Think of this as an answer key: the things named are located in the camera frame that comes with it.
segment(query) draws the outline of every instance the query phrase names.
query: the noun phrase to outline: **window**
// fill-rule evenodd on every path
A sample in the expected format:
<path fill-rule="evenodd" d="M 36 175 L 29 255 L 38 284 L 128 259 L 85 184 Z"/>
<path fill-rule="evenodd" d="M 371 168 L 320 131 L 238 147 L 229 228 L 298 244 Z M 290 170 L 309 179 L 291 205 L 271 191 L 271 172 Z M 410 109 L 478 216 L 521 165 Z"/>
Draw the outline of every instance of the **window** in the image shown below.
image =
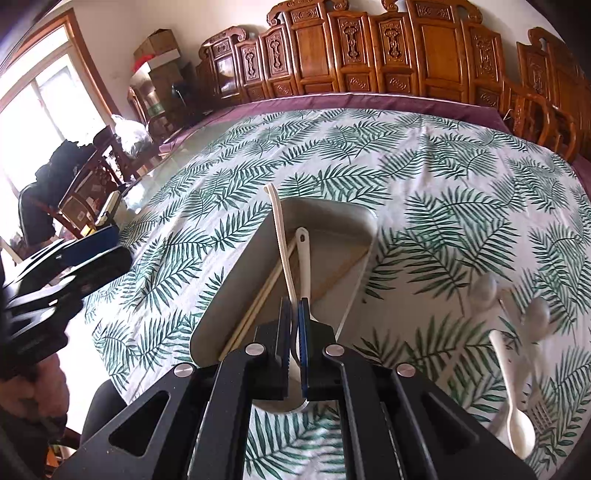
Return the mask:
<path fill-rule="evenodd" d="M 72 10 L 21 50 L 0 77 L 0 236 L 7 240 L 18 231 L 18 193 L 39 167 L 64 140 L 92 143 L 117 113 Z"/>

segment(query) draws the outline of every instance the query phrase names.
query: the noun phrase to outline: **gray plate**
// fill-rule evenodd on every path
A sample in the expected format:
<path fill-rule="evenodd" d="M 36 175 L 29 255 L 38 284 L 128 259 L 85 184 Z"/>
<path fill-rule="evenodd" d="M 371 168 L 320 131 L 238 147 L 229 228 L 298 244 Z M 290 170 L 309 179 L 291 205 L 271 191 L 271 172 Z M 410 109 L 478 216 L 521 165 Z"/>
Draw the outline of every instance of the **gray plate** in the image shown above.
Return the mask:
<path fill-rule="evenodd" d="M 375 258 L 377 218 L 373 211 L 360 205 L 331 200 L 288 198 L 281 201 L 287 241 L 297 228 L 310 233 L 312 292 L 315 285 L 334 273 L 350 256 L 351 250 L 363 245 L 369 253 L 331 289 L 322 301 L 312 298 L 311 311 L 320 322 L 337 332 L 337 338 L 348 321 L 349 310 L 361 301 L 360 284 L 368 271 L 368 259 Z M 265 283 L 279 259 L 272 212 L 261 223 L 244 252 L 232 268 L 205 311 L 190 341 L 193 361 L 201 366 L 213 365 Z M 297 250 L 291 257 L 294 279 L 299 277 Z M 252 342 L 257 324 L 277 318 L 282 296 L 287 295 L 283 276 L 279 278 L 255 319 L 243 344 Z"/>

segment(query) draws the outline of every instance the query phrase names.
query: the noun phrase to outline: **red cloth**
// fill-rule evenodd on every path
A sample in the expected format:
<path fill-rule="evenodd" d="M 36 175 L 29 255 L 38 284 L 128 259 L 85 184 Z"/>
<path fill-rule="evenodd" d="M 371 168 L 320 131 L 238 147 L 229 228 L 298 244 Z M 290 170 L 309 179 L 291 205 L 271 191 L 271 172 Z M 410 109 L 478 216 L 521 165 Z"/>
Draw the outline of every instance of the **red cloth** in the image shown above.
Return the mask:
<path fill-rule="evenodd" d="M 144 63 L 146 63 L 148 60 L 152 60 L 155 56 L 156 55 L 153 53 L 150 53 L 136 60 L 134 63 L 134 73 L 137 72 Z"/>

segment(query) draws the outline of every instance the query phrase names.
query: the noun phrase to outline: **chair backrest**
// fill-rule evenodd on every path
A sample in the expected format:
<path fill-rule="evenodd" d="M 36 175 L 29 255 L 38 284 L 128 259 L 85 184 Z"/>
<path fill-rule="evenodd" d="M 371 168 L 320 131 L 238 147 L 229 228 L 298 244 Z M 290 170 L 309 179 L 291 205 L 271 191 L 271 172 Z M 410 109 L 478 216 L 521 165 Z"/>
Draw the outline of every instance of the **chair backrest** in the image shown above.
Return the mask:
<path fill-rule="evenodd" d="M 97 148 L 76 174 L 59 203 L 59 211 L 63 212 L 80 230 L 84 226 L 95 227 L 98 213 L 107 198 L 121 184 L 115 172 L 103 158 L 104 152 L 111 147 L 107 133 L 102 130 L 95 136 L 95 141 L 100 148 Z"/>
<path fill-rule="evenodd" d="M 508 79 L 503 82 L 499 111 L 516 137 L 545 146 L 556 136 L 556 117 L 548 101 Z"/>

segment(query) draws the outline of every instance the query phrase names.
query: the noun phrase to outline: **cardboard box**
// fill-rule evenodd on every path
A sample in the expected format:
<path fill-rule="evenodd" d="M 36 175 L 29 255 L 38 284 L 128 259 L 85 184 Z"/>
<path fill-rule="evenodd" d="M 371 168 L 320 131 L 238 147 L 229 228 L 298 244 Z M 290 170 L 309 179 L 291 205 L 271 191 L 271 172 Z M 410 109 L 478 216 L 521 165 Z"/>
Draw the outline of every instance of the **cardboard box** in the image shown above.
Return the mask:
<path fill-rule="evenodd" d="M 170 50 L 178 49 L 178 44 L 174 38 L 172 30 L 157 30 L 152 33 L 135 50 L 134 60 L 139 60 L 145 55 L 162 55 Z"/>

